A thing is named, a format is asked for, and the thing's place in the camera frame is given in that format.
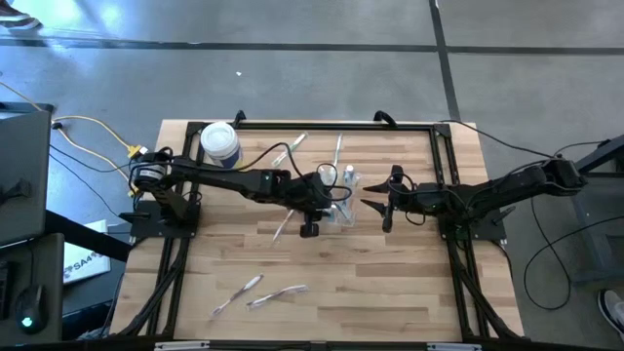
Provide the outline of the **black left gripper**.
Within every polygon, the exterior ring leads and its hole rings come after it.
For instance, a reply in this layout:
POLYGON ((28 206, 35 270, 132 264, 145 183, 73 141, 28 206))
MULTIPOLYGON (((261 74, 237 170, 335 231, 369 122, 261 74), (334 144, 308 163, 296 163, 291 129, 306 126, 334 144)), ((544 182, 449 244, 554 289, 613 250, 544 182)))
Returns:
POLYGON ((332 195, 318 172, 304 174, 286 182, 286 207, 303 215, 299 236, 315 238, 320 234, 318 222, 327 216, 332 195))

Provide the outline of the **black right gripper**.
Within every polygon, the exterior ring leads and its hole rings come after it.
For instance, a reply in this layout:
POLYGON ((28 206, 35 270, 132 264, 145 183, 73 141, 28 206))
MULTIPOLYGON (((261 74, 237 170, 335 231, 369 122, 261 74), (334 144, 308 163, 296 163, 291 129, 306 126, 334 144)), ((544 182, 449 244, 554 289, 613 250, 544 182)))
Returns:
POLYGON ((383 203, 361 200, 381 215, 382 230, 385 233, 392 231, 394 212, 404 213, 409 223, 421 226, 425 223, 426 216, 435 215, 443 202, 437 183, 421 183, 420 187, 417 187, 412 179, 404 174, 403 168, 399 165, 392 166, 388 179, 377 185, 366 186, 363 190, 388 193, 386 206, 383 203))

